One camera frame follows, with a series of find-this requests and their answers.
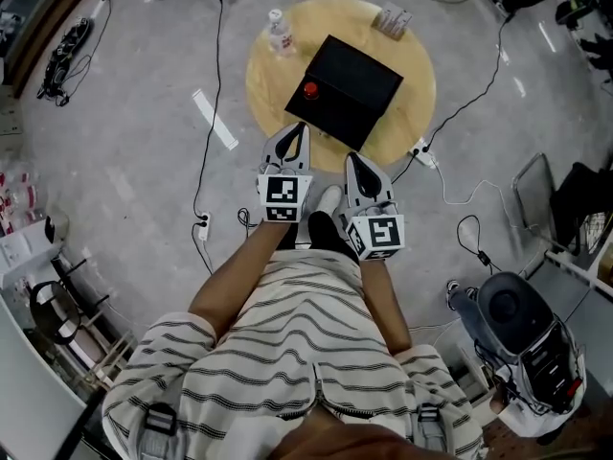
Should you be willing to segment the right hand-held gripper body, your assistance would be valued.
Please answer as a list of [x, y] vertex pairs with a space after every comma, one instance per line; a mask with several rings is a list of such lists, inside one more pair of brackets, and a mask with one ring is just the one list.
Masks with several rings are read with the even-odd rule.
[[404, 215], [394, 200], [347, 201], [340, 218], [359, 261], [385, 260], [405, 247]]

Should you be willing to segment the black box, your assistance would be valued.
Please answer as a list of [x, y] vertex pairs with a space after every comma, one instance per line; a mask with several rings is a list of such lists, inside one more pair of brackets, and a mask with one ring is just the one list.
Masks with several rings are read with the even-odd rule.
[[[307, 81], [318, 84], [316, 100], [304, 98]], [[284, 110], [359, 151], [402, 82], [402, 75], [330, 34]]]

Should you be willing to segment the person's left forearm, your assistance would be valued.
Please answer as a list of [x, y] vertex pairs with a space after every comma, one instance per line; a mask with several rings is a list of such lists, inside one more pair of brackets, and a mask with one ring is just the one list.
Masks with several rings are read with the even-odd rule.
[[289, 223], [261, 222], [204, 283], [188, 312], [206, 320], [216, 336], [223, 337], [236, 321], [289, 228]]

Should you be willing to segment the person's right forearm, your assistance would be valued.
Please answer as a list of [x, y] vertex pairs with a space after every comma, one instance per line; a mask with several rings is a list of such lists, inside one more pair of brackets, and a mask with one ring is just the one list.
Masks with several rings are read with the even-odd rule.
[[409, 328], [395, 294], [392, 278], [384, 261], [360, 264], [365, 304], [392, 356], [409, 350]]

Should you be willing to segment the person's black trouser leg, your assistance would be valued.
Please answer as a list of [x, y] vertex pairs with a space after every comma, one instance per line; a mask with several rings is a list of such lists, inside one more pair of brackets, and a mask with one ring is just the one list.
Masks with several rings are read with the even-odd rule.
[[323, 211], [315, 211], [310, 214], [307, 221], [307, 229], [310, 236], [310, 248], [328, 250], [343, 254], [355, 262], [357, 254], [352, 247], [341, 237], [332, 217]]

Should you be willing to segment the wide white power strip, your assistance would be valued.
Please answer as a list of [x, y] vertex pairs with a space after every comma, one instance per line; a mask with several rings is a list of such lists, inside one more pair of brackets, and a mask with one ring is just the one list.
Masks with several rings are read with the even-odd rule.
[[427, 148], [427, 144], [423, 138], [412, 147], [410, 153], [423, 166], [435, 170], [438, 167], [438, 162], [433, 152]]

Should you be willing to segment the round wooden table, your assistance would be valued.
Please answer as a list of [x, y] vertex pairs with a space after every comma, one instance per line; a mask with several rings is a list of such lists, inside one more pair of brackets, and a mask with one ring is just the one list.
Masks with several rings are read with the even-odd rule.
[[279, 56], [262, 31], [246, 68], [247, 102], [267, 137], [296, 122], [285, 106], [324, 39], [333, 35], [387, 65], [403, 77], [385, 114], [361, 152], [386, 167], [402, 159], [425, 135], [433, 117], [436, 80], [425, 47], [412, 30], [393, 40], [372, 26], [379, 7], [361, 0], [307, 0], [285, 12], [294, 37], [292, 54]]

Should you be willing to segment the clear plastic water bottle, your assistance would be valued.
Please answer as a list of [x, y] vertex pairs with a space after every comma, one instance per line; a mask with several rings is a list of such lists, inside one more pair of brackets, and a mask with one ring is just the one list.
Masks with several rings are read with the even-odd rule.
[[267, 17], [267, 36], [270, 49], [280, 57], [291, 56], [295, 52], [294, 38], [284, 13], [280, 9], [273, 9]]

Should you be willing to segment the person's striped white shirt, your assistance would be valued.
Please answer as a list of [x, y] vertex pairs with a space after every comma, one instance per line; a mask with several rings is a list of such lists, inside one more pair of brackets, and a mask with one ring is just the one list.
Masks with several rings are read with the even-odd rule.
[[124, 460], [138, 457], [155, 403], [176, 413], [175, 460], [225, 456], [240, 426], [265, 421], [283, 432], [319, 405], [413, 442], [412, 420], [430, 403], [449, 453], [479, 460], [485, 445], [437, 350], [416, 345], [392, 356], [365, 305], [358, 265], [327, 250], [275, 253], [223, 337], [188, 312], [148, 329], [102, 407], [103, 430]]

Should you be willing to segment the person's bare chest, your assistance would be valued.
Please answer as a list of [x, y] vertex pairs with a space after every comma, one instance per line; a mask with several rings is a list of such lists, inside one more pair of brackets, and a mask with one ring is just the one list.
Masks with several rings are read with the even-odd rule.
[[267, 460], [440, 460], [381, 425], [344, 424], [317, 406]]

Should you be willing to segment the black equipment bundle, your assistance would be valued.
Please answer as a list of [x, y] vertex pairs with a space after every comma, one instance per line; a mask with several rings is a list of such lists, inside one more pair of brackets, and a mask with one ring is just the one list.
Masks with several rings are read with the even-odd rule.
[[76, 23], [63, 34], [49, 58], [43, 82], [36, 94], [38, 99], [55, 100], [58, 106], [68, 103], [68, 93], [64, 90], [63, 84], [68, 79], [75, 53], [84, 44], [92, 28], [93, 19], [91, 17], [79, 17]]

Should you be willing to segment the wooden rack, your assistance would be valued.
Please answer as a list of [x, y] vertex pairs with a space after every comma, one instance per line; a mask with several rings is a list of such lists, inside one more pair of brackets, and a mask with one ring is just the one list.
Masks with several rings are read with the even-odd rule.
[[110, 389], [115, 378], [126, 367], [135, 344], [131, 330], [114, 333], [105, 321], [106, 304], [96, 306], [91, 317], [79, 313], [61, 322], [58, 335], [67, 340], [62, 347], [65, 357], [76, 368], [75, 385]]

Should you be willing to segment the black round stool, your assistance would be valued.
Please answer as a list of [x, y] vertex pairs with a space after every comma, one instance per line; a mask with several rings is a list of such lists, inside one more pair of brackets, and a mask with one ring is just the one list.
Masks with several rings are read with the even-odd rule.
[[81, 313], [57, 281], [36, 284], [30, 291], [30, 312], [40, 332], [57, 345], [72, 342], [81, 325]]

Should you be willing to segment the group of red packets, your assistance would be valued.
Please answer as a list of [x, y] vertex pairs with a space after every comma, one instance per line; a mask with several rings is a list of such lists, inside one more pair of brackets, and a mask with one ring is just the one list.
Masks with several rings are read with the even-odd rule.
[[0, 171], [0, 227], [10, 235], [39, 221], [40, 195], [33, 174], [22, 168]]

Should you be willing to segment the white cartons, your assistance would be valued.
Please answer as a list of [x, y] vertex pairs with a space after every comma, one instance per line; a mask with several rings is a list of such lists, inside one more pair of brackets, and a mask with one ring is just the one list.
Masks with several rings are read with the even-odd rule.
[[0, 287], [51, 261], [61, 248], [50, 217], [0, 238]]

